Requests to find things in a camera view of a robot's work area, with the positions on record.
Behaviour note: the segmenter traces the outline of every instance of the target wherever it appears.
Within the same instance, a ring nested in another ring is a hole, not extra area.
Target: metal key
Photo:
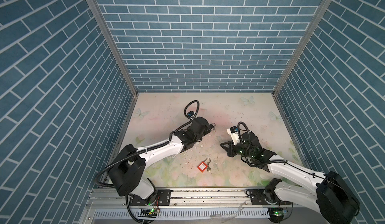
[[[206,158],[205,161],[206,161],[207,159],[209,160],[209,162],[207,162],[207,169],[206,169],[206,170],[207,170],[207,172],[210,172],[210,171],[211,171],[211,168],[210,168],[209,164],[210,164],[211,160],[210,160],[210,158]]]

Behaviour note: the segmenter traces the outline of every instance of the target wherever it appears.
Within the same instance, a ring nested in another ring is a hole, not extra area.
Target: floral tabletop
[[[193,148],[148,167],[143,177],[157,187],[267,185],[272,178],[279,178],[249,167],[239,156],[228,157],[220,147],[231,140],[226,129],[239,121],[258,136],[263,148],[302,164],[269,93],[141,93],[121,149],[128,144],[140,147],[167,139],[187,121],[183,110],[192,100],[200,102],[198,116],[216,124],[215,132],[205,135]],[[195,108],[193,104],[187,111]],[[211,160],[211,171],[201,173],[197,166],[206,158]]]

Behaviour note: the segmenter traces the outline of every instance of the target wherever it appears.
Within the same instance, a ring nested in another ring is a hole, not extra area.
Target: metal profile bar
[[[87,2],[88,6],[91,9],[91,12],[94,15],[94,18],[96,20],[96,23],[98,24],[100,30],[102,31],[102,34],[103,34],[103,36],[104,36],[112,54],[113,54],[113,57],[115,58],[118,66],[119,66],[119,69],[122,71],[123,77],[126,80],[128,87],[131,89],[134,97],[136,97],[137,91],[136,91],[135,85],[132,82],[130,75],[128,74],[128,71],[127,71],[127,68],[124,64],[122,56],[120,55],[120,53],[118,51],[118,47],[116,46],[116,43],[115,43],[115,41],[112,37],[112,34],[111,34],[111,32],[107,26],[107,23],[104,20],[103,14],[100,11],[98,3],[96,2],[96,0],[85,0],[85,1]]]
[[[273,94],[277,95],[279,91],[281,90],[283,84],[285,83],[286,79],[289,77],[290,72],[295,67],[298,59],[300,58],[303,50],[305,49],[307,43],[309,42],[311,36],[313,35],[315,29],[317,28],[318,24],[320,23],[323,15],[325,14],[326,10],[328,9],[330,3],[332,0],[322,0],[319,7],[314,13],[313,18],[311,19],[308,28],[306,29],[303,37],[301,38],[300,42],[298,43],[297,48],[294,50],[291,59],[289,60],[285,70],[282,73],[282,76],[278,80],[277,85],[274,87]]]
[[[212,208],[212,207],[239,207],[246,202],[244,207],[276,207],[278,205],[251,204],[250,197],[246,195],[245,188],[264,187],[167,187],[170,189],[170,206],[162,208]],[[85,209],[116,209],[125,208],[125,198],[118,195],[114,188],[94,188]]]
[[[277,106],[278,108],[278,111],[280,112],[281,114],[281,117],[282,117],[282,120],[283,120],[283,123],[285,124],[286,126],[286,129],[288,130],[289,132],[289,135],[291,137],[291,141],[293,141],[293,144],[294,144],[294,147],[296,148],[297,152],[298,152],[298,155],[301,159],[301,162],[303,164],[304,167],[306,168],[309,168],[311,169],[310,167],[310,164],[309,164],[309,161],[306,159],[303,151],[302,151],[302,148],[298,142],[298,139],[297,137],[295,136],[294,134],[294,130],[293,128],[291,127],[291,124],[289,122],[289,119],[287,118],[286,114],[285,114],[285,111],[283,111],[282,107],[281,107],[281,102],[279,101],[278,97],[277,96],[274,96],[273,95],[273,99],[274,99],[274,102],[275,102],[275,105]]]

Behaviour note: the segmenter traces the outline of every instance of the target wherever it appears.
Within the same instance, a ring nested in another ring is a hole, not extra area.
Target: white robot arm
[[[186,113],[187,108],[197,103],[195,112]],[[169,138],[146,147],[135,148],[126,145],[119,152],[112,164],[106,166],[95,176],[95,183],[103,187],[115,188],[120,196],[137,195],[144,205],[154,203],[157,189],[150,179],[142,178],[144,170],[153,163],[170,155],[184,152],[202,140],[214,128],[206,119],[197,117],[199,102],[191,101],[184,109],[184,115],[189,119],[187,123],[172,131]],[[108,172],[113,184],[101,183],[99,177],[103,172]]]
[[[242,135],[240,125],[246,129]],[[325,174],[304,168],[262,148],[258,137],[243,122],[227,131],[233,140],[240,140],[237,144],[233,141],[221,144],[229,157],[240,155],[241,160],[250,167],[263,169],[297,184],[290,185],[273,179],[264,191],[266,201],[270,204],[294,202],[321,213],[331,224],[348,224],[358,214],[360,203],[339,174],[332,171]]]

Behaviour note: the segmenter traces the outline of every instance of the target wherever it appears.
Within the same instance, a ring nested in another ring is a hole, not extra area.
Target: brick wall
[[[385,223],[385,0],[333,0],[278,97],[311,167]]]
[[[97,0],[140,92],[271,92],[321,0]]]
[[[85,0],[0,0],[0,223],[73,223],[132,94]]]

